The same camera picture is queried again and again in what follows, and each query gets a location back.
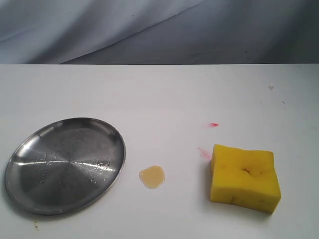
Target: white tabletop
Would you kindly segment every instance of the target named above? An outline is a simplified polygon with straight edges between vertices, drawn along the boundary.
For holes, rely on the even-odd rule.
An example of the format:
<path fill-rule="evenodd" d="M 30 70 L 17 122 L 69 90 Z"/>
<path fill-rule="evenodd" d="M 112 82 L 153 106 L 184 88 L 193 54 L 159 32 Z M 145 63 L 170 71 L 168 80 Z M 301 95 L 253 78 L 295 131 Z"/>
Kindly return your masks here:
<path fill-rule="evenodd" d="M 10 206 L 1 177 L 1 238 L 319 237 L 319 65 L 2 65 L 1 172 L 30 134 L 71 117 L 119 130 L 118 181 L 85 210 L 43 218 Z M 274 152 L 282 199 L 272 216 L 209 202 L 198 148 L 214 144 Z M 152 165 L 165 172 L 154 190 L 139 180 Z"/>

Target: sponge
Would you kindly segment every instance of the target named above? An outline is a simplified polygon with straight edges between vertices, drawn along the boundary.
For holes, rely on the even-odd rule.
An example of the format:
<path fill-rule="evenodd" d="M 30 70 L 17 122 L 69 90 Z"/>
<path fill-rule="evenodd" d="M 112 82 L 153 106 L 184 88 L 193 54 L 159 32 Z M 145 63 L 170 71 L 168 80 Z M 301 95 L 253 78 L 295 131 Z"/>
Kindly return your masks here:
<path fill-rule="evenodd" d="M 273 213 L 281 199 L 274 154 L 215 145 L 210 200 Z"/>

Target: red stain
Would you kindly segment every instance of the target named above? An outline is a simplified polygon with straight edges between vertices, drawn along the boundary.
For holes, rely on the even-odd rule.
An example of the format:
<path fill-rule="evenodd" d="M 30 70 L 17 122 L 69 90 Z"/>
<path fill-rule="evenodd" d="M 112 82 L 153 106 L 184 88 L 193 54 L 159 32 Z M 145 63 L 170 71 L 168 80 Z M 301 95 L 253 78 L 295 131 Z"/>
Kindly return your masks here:
<path fill-rule="evenodd" d="M 208 127 L 217 127 L 217 126 L 219 126 L 218 123 L 209 123 L 208 124 Z"/>
<path fill-rule="evenodd" d="M 207 159 L 207 160 L 211 160 L 212 158 L 212 155 L 210 152 L 206 151 L 205 149 L 203 148 L 197 148 L 200 152 L 200 156 Z"/>

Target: stainless steel plate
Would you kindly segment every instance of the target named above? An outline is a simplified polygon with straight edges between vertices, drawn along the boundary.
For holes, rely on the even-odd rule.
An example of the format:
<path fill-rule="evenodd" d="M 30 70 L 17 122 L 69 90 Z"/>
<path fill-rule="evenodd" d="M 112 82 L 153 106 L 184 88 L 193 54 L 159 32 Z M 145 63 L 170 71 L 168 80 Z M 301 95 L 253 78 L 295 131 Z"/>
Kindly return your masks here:
<path fill-rule="evenodd" d="M 73 212 L 102 196 L 124 161 L 125 145 L 114 127 L 98 119 L 65 119 L 18 147 L 5 171 L 5 187 L 32 213 Z"/>

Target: liquid puddle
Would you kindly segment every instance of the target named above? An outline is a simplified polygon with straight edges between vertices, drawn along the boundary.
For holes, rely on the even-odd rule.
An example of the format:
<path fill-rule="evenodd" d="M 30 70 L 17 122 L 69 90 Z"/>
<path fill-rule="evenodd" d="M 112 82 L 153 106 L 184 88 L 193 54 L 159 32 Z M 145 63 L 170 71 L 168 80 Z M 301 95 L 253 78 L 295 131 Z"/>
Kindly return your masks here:
<path fill-rule="evenodd" d="M 140 180 L 147 188 L 158 188 L 165 181 L 164 171 L 159 166 L 152 166 L 140 172 Z"/>

